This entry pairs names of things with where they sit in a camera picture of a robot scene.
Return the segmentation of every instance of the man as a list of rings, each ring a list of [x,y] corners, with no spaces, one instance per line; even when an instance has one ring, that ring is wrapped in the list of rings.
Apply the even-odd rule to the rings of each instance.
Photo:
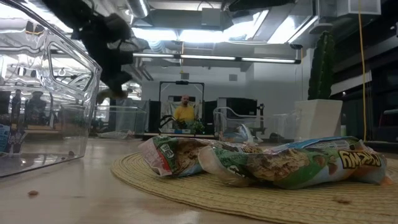
[[[181,121],[193,121],[195,119],[195,112],[193,110],[193,106],[188,105],[189,96],[183,95],[181,97],[181,105],[175,109],[174,118]]]

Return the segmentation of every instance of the round straw mat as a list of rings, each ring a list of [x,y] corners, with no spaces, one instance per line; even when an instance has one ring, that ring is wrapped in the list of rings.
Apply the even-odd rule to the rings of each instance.
[[[398,182],[398,161],[388,160]],[[214,175],[172,179],[158,177],[135,153],[114,162],[112,173],[123,182],[176,202],[216,212],[277,223],[397,223],[398,184],[356,182],[321,184],[301,190],[229,187]]]

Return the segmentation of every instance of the clear plastic container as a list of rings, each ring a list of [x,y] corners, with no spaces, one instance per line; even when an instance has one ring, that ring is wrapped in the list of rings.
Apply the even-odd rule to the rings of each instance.
[[[0,2],[0,177],[84,156],[100,67],[48,22]],[[73,121],[65,118],[74,117]]]
[[[215,136],[219,140],[254,144],[265,141],[268,146],[294,141],[300,119],[296,111],[272,116],[243,116],[228,107],[216,108],[213,117]]]
[[[96,106],[90,136],[108,139],[131,139],[142,136],[147,112],[136,106]]]

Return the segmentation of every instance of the cactus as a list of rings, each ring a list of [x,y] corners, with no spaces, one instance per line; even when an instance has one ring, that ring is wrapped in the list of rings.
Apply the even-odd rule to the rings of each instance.
[[[329,99],[333,83],[334,57],[335,41],[333,36],[325,31],[319,38],[313,54],[308,100]]]

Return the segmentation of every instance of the table surface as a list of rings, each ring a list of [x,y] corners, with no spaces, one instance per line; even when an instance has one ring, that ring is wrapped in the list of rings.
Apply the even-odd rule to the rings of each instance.
[[[120,182],[109,167],[136,152],[139,143],[90,139],[82,159],[0,179],[0,223],[266,223],[173,202]],[[31,190],[39,195],[29,198]]]

